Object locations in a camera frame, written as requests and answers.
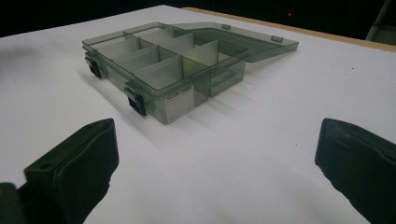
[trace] transparent lid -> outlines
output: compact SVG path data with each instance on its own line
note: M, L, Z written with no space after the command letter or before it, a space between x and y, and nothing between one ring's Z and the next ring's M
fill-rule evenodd
M244 47L248 51L247 62L255 63L297 50L298 42L280 36L265 35L249 30L215 22L193 22L172 24L192 31L195 35L204 35L206 41L222 40Z

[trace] gray translucent container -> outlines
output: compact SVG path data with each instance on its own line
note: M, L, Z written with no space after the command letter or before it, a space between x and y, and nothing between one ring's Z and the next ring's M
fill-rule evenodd
M228 25L149 23L82 41L86 61L142 116L163 124L244 78L246 61L297 49L298 42Z

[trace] dark background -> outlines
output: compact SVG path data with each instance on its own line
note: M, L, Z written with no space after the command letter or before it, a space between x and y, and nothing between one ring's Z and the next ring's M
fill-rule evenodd
M0 36L113 16L145 7L198 7L364 39L385 0L63 0L3 4ZM383 23L396 25L396 1Z

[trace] white tabletop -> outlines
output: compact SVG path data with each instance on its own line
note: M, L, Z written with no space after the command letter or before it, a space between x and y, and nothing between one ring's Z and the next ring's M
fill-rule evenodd
M300 42L169 125L97 79L81 41L145 23L215 21ZM120 166L85 223L367 223L315 165L324 118L396 142L396 53L159 6L0 38L0 182L113 118Z

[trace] white label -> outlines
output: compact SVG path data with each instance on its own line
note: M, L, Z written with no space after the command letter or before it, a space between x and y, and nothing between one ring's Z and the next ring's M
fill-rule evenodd
M164 99L166 118L168 122L187 114L194 109L194 89L193 86L184 88L181 91Z

